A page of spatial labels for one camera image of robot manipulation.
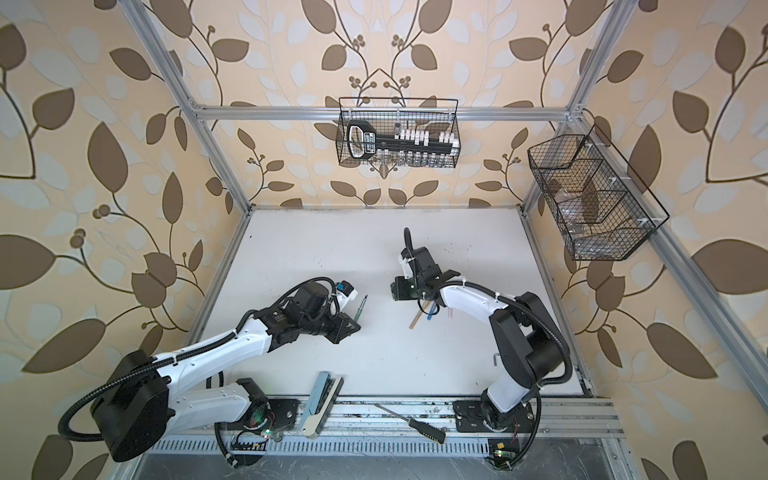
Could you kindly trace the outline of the green pen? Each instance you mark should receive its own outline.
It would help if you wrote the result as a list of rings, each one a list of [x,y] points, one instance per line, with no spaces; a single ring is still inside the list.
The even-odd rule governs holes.
[[[355,324],[359,324],[360,318],[362,316],[363,310],[365,308],[366,302],[368,300],[368,294],[364,295],[360,305],[358,306],[358,309],[355,313],[355,316],[353,318],[353,321]]]

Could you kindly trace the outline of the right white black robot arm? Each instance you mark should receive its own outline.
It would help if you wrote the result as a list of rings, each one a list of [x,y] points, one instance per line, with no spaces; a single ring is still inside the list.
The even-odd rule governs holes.
[[[526,292],[510,298],[460,280],[457,271],[441,270],[425,247],[406,245],[399,263],[403,274],[391,284],[394,300],[429,301],[437,312],[457,310],[490,327],[503,367],[481,394],[481,415],[490,429],[508,427],[511,416],[543,387],[571,380],[570,347],[537,295]]]

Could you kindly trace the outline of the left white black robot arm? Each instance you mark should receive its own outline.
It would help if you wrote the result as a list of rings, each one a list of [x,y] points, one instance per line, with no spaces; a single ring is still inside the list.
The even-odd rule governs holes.
[[[272,305],[244,313],[222,334],[176,351],[126,355],[110,379],[70,406],[58,422],[59,435],[72,442],[102,442],[116,462],[132,460],[164,436],[210,424],[244,423],[267,401],[250,378],[200,389],[226,369],[266,355],[302,335],[333,344],[359,325],[345,313],[357,296],[348,281],[310,278]]]

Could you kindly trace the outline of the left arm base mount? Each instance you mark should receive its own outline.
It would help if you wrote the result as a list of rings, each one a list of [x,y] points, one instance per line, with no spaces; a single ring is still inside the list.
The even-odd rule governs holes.
[[[217,447],[233,469],[252,466],[279,443],[297,420],[297,399],[260,400],[235,422],[214,425]]]

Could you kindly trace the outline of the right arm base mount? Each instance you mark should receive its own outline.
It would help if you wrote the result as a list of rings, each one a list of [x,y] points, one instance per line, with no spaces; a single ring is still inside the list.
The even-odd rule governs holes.
[[[480,400],[458,400],[452,404],[456,430],[459,433],[499,433],[500,440],[489,441],[486,462],[495,470],[512,471],[531,449],[541,418],[542,398],[523,402],[506,413],[500,413],[485,397]]]

